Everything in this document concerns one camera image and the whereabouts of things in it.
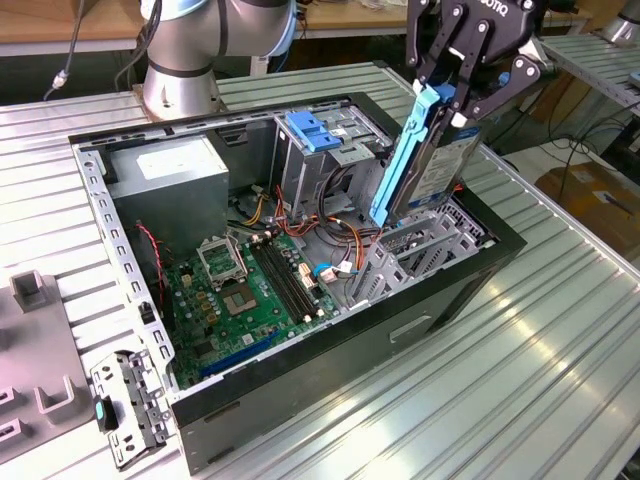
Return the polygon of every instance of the metal bracket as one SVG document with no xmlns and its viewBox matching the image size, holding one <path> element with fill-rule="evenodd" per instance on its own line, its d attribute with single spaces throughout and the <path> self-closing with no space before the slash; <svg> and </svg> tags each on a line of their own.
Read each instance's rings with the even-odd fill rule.
<svg viewBox="0 0 640 480">
<path fill-rule="evenodd" d="M 141 458 L 165 445 L 172 434 L 171 415 L 164 389 L 149 352 L 113 353 L 90 371 L 95 385 L 98 420 L 107 414 L 108 402 L 115 418 L 104 424 L 118 470 L 126 470 Z"/>
</svg>

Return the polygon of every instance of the open computer tower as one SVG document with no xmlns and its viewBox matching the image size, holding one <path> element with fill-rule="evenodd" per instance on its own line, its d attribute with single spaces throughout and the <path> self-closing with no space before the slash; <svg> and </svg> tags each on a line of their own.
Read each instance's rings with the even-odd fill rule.
<svg viewBox="0 0 640 480">
<path fill-rule="evenodd" d="M 201 471 L 441 328 L 525 245 L 466 188 L 372 224 L 400 131 L 356 93 L 71 138 L 141 339 L 91 371 L 119 469 L 177 434 Z"/>
</svg>

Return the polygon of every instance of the green circuit board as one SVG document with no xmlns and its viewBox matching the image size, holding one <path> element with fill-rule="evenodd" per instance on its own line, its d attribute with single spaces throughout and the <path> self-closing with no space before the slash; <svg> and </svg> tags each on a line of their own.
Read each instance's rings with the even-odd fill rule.
<svg viewBox="0 0 640 480">
<path fill-rule="evenodd" d="M 303 262 L 289 237 L 281 235 L 274 239 L 273 245 L 286 256 L 292 270 Z M 338 315 L 332 297 L 320 286 L 320 295 L 308 295 L 324 315 L 309 323 L 296 324 L 253 258 L 249 245 L 240 245 L 239 250 L 248 271 L 246 280 L 229 282 L 218 291 L 210 285 L 197 254 L 165 269 L 175 316 L 175 328 L 169 331 L 176 352 L 173 371 L 181 389 L 198 383 L 208 367 L 225 359 L 233 360 L 234 354 L 248 355 L 251 349 L 257 350 L 254 353 L 257 354 Z M 193 272 L 190 284 L 189 281 L 185 284 L 183 279 L 185 267 Z M 294 276 L 301 282 L 297 271 Z"/>
</svg>

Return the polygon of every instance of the red wire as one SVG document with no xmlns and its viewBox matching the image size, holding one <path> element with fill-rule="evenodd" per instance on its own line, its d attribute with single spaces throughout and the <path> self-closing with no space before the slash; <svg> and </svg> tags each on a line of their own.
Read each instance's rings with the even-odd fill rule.
<svg viewBox="0 0 640 480">
<path fill-rule="evenodd" d="M 136 227 L 138 227 L 151 241 L 151 246 L 153 247 L 153 252 L 156 255 L 156 268 L 158 270 L 158 283 L 160 284 L 160 305 L 163 304 L 164 302 L 164 286 L 162 285 L 162 262 L 160 262 L 160 252 L 158 251 L 158 242 L 156 241 L 156 239 L 153 237 L 153 235 L 151 235 L 151 232 L 149 230 L 147 230 L 147 228 L 140 224 L 137 223 Z"/>
<path fill-rule="evenodd" d="M 319 222 L 317 221 L 318 217 L 316 215 L 312 215 L 310 224 L 303 223 L 302 225 L 298 226 L 296 229 L 291 230 L 284 212 L 284 199 L 282 197 L 282 190 L 280 189 L 280 185 L 276 185 L 276 195 L 278 196 L 278 204 L 276 206 L 276 213 L 275 213 L 276 218 L 284 217 L 282 221 L 276 221 L 276 223 L 289 236 L 302 237 L 303 235 L 306 235 L 307 233 L 309 233 L 311 229 L 313 229 L 319 224 Z M 347 224 L 346 222 L 344 221 L 341 222 L 341 220 L 337 218 L 328 217 L 328 220 L 336 223 L 344 223 L 345 225 L 347 225 L 347 227 L 349 227 L 349 229 L 351 229 L 354 235 L 354 242 L 356 244 L 356 268 L 357 269 L 362 268 L 362 264 L 364 264 L 364 247 L 362 246 L 362 239 L 360 238 L 360 235 L 358 234 L 357 230 L 355 230 L 351 225 Z"/>
</svg>

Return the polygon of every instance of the expansion slot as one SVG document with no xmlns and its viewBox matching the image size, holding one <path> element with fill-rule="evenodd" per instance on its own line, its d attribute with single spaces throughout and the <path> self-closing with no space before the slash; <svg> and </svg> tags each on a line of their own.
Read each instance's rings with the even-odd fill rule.
<svg viewBox="0 0 640 480">
<path fill-rule="evenodd" d="M 253 357 L 260 352 L 264 352 L 271 346 L 271 342 L 280 335 L 280 332 L 274 332 L 266 338 L 263 338 L 259 342 L 240 350 L 239 352 L 233 353 L 228 357 L 223 358 L 222 360 L 218 360 L 211 365 L 208 365 L 204 368 L 200 369 L 200 378 L 208 377 L 209 375 L 216 374 L 227 368 L 235 365 L 236 363 L 240 363 L 243 360 L 246 360 L 249 357 Z"/>
</svg>

